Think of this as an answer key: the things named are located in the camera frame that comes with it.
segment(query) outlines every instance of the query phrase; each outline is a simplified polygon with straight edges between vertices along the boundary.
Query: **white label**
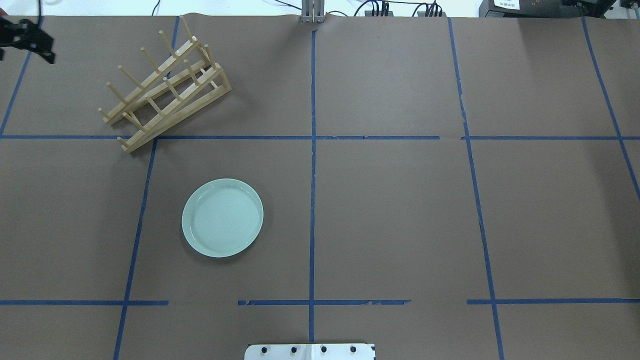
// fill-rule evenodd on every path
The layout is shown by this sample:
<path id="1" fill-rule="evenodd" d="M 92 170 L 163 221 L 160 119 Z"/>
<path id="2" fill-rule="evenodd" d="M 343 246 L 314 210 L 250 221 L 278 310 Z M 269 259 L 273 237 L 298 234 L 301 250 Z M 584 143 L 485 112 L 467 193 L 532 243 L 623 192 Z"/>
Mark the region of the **white label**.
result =
<path id="1" fill-rule="evenodd" d="M 520 0 L 493 0 L 493 4 L 500 8 L 519 10 Z"/>

